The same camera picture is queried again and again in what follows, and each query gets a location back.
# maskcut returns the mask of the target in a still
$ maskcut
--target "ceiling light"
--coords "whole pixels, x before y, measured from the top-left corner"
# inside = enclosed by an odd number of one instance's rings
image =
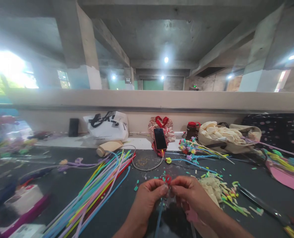
[[[290,56],[288,60],[294,60],[294,55]]]

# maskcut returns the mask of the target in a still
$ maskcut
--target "shopping bag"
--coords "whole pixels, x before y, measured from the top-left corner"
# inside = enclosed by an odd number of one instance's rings
[[[90,133],[87,141],[93,144],[103,144],[111,140],[127,141],[128,118],[125,113],[109,111],[104,117],[101,114],[83,117]]]

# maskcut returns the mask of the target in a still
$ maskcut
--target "table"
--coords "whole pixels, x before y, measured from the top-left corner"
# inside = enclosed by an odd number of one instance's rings
[[[45,150],[50,151],[49,154],[52,155],[51,160],[55,161],[67,159],[72,162],[78,157],[83,157],[83,163],[95,163],[99,159],[95,149],[91,148],[47,147]],[[137,150],[136,153],[137,156],[134,159],[136,164],[139,164],[139,160],[146,160],[148,161],[145,165],[146,168],[152,168],[160,161],[160,158],[157,158],[155,152],[152,150]],[[179,155],[167,155],[166,157],[185,159],[184,156]],[[205,173],[197,169],[196,175],[195,166],[182,161],[174,161],[174,163],[179,166],[173,164],[168,165],[163,161],[157,169],[150,172],[139,171],[131,166],[126,180],[92,219],[80,237],[112,237],[127,217],[135,198],[136,192],[134,188],[137,180],[141,184],[145,181],[145,177],[147,179],[159,177],[162,176],[164,171],[166,171],[166,174],[171,175],[172,178],[178,175],[194,175],[200,177]],[[200,165],[209,167],[211,170],[222,174],[224,181],[228,184],[231,184],[233,181],[239,181],[242,186],[273,206],[279,212],[294,217],[294,190],[272,179],[265,168],[259,167],[256,170],[252,170],[253,165],[237,161],[233,165],[226,160],[201,160]],[[13,176],[21,176],[24,173],[40,168],[40,166],[40,164],[25,164],[21,168],[13,170],[12,174]],[[58,173],[54,170],[52,173],[36,180],[35,183],[40,186],[42,192],[50,192],[52,198],[49,207],[35,220],[35,223],[48,224],[78,194],[94,170],[69,169],[66,174]],[[126,172],[127,170],[117,179],[115,186],[123,179]],[[240,206],[246,208],[248,206],[256,207],[256,205],[241,194],[237,201]],[[252,212],[254,218],[244,217],[226,205],[221,204],[221,206],[230,217],[239,220],[240,225],[255,237],[288,237],[283,231],[281,224],[266,213],[260,217]],[[146,233],[146,237],[148,238],[154,236],[157,217],[158,211],[155,211],[150,218]],[[166,207],[162,213],[159,237],[192,237],[191,227],[185,219],[185,214],[175,206],[174,199],[168,199],[166,201]]]

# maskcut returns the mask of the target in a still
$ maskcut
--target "finger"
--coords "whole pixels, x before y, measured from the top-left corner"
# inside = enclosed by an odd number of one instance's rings
[[[190,206],[185,200],[181,202],[181,205],[184,211],[190,210]]]
[[[181,207],[181,198],[179,196],[176,196],[176,203],[177,203],[177,207]]]
[[[179,196],[180,198],[183,198],[185,200],[188,200],[189,190],[182,186],[171,186],[172,192]]]
[[[152,198],[154,202],[156,202],[158,199],[162,198],[167,194],[169,191],[169,188],[166,184],[156,188],[154,191],[151,192]]]
[[[191,177],[187,177],[187,176],[178,176],[176,177],[174,180],[171,181],[170,185],[171,186],[182,186],[185,188],[189,188],[190,185],[192,184],[192,178]]]
[[[160,179],[151,179],[151,180],[148,180],[147,182],[144,182],[143,185],[149,190],[149,191],[153,191],[155,190],[156,188],[164,185],[165,182],[160,180]]]

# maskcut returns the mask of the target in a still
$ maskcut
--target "white cable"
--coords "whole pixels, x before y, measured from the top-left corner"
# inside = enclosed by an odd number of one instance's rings
[[[134,154],[135,154],[135,152],[136,152],[136,147],[135,147],[135,146],[133,146],[133,145],[123,145],[123,147],[124,147],[124,146],[132,146],[132,147],[134,147],[134,148],[135,148]],[[160,163],[159,163],[158,165],[156,165],[155,167],[151,168],[151,169],[144,170],[144,169],[137,168],[137,166],[136,166],[135,163],[134,163],[134,159],[133,159],[133,166],[134,166],[136,169],[140,170],[140,171],[148,172],[148,171],[151,171],[151,170],[154,170],[154,169],[158,168],[158,167],[161,165],[162,161],[163,161],[163,157],[164,157],[164,152],[163,152],[163,150],[162,150],[162,159],[161,159]]]

